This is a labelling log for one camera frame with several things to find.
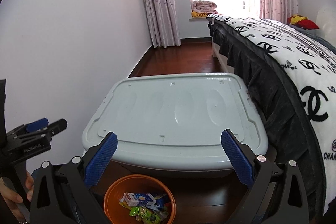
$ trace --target finger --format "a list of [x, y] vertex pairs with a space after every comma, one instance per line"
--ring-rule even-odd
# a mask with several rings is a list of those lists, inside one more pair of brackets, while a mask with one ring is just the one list
[[28, 190], [31, 190], [32, 187], [34, 185], [34, 179], [33, 177], [29, 174], [29, 172], [27, 171], [27, 179], [26, 179], [26, 188]]
[[30, 202], [32, 201], [33, 192], [34, 192], [34, 185], [33, 185], [32, 189], [27, 193], [27, 199], [28, 199]]
[[5, 199], [8, 199], [15, 203], [23, 202], [22, 197], [15, 193], [12, 189], [9, 189], [7, 186], [5, 186], [4, 183], [0, 183], [0, 193]]
[[16, 208], [12, 208], [11, 212], [17, 220], [19, 220], [20, 222], [25, 222], [25, 217], [23, 216], [23, 214], [21, 213], [21, 211], [17, 206]]

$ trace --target blanket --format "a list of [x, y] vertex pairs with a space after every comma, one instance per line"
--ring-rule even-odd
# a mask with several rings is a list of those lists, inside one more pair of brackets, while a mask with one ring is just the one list
[[196, 13], [218, 14], [215, 10], [217, 5], [211, 1], [195, 0], [193, 1], [193, 11]]
[[211, 14], [275, 59], [297, 88], [323, 159], [324, 212], [336, 196], [336, 55], [292, 27], [268, 19]]

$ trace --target bed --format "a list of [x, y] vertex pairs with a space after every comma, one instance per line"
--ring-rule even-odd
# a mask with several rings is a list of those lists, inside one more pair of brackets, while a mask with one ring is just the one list
[[[318, 18], [332, 40], [336, 20], [326, 19], [326, 14], [334, 17], [325, 8]], [[234, 72], [245, 82], [264, 115], [276, 161], [298, 163], [310, 219], [320, 218], [336, 195], [335, 53], [280, 22], [223, 15], [210, 15], [208, 20], [213, 56], [223, 71]]]

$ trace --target orange bowl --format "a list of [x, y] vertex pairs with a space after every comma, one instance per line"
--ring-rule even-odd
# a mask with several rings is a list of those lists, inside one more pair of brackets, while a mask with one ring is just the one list
[[135, 217], [129, 216], [129, 210], [122, 207], [119, 201], [125, 192], [130, 193], [161, 193], [166, 192], [171, 202], [171, 214], [167, 224], [172, 224], [176, 214], [175, 199], [159, 180], [146, 175], [129, 175], [113, 183], [104, 197], [104, 212], [113, 224], [139, 224]]

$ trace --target white plastic lid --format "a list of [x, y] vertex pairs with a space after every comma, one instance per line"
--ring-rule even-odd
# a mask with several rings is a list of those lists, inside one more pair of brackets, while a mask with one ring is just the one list
[[266, 153], [265, 129], [237, 75], [146, 76], [114, 85], [82, 141], [88, 150], [114, 132], [114, 161], [159, 170], [226, 170], [232, 168], [221, 146], [227, 128], [256, 155]]

